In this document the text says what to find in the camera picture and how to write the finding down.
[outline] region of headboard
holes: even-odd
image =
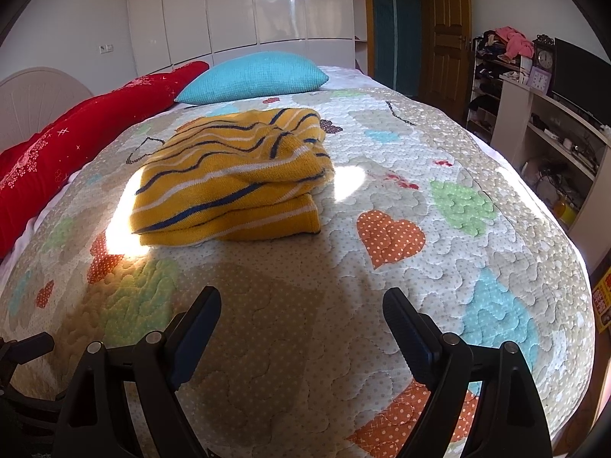
[[[57,69],[36,67],[7,77],[0,82],[0,153],[92,96],[74,77]]]

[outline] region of yellow striped sweater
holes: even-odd
[[[189,122],[141,169],[131,229],[167,246],[319,232],[309,192],[333,177],[324,139],[307,108]]]

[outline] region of quilt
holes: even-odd
[[[259,242],[147,247],[127,222],[147,157],[202,116],[267,108],[321,115],[335,179],[313,195],[322,230]],[[585,394],[594,358],[588,278],[557,223],[515,172],[439,110],[382,89],[316,91],[173,111],[137,124],[75,179],[0,297],[0,335],[43,330],[53,353],[17,370],[25,394],[65,389],[93,340],[164,329],[204,286],[221,319],[177,393],[222,457],[393,458],[428,398],[384,322],[400,287],[470,344],[520,345],[552,436]],[[477,407],[473,384],[447,456]],[[155,456],[136,392],[130,408]]]

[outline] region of television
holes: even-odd
[[[552,92],[597,120],[595,125],[611,126],[611,65],[558,38]]]

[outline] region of red velvet fabric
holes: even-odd
[[[184,87],[209,68],[192,62],[171,73],[134,79],[118,90],[79,103],[25,143],[2,153],[0,257],[68,177],[93,160],[125,129],[161,113]]]

